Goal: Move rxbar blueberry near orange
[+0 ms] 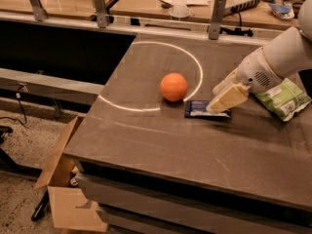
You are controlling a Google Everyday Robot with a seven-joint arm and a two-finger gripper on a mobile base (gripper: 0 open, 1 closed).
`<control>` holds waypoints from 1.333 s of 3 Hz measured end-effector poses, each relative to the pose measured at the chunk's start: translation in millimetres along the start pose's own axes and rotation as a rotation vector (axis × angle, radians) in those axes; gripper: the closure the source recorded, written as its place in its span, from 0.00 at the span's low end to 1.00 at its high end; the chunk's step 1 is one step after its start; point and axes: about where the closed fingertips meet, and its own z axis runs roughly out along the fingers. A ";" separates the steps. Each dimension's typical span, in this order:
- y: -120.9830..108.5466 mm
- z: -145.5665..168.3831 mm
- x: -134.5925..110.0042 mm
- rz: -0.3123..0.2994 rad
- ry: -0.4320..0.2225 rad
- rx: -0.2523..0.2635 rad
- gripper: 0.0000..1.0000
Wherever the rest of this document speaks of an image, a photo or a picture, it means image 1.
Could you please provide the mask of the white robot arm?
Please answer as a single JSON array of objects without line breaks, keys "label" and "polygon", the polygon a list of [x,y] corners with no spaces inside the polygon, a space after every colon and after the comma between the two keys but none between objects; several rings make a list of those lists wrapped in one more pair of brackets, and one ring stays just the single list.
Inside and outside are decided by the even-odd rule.
[{"label": "white robot arm", "polygon": [[272,41],[246,56],[213,89],[207,110],[220,113],[266,92],[290,75],[312,68],[312,0],[305,0],[298,12],[299,28],[290,27]]}]

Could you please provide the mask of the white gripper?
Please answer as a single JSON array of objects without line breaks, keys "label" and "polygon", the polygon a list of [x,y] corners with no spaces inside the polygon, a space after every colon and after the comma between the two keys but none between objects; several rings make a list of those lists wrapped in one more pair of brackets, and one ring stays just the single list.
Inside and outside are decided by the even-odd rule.
[{"label": "white gripper", "polygon": [[254,94],[263,93],[282,81],[271,67],[264,49],[258,48],[213,88],[214,98],[207,110],[213,113],[223,112],[245,102],[249,96],[249,89]]}]

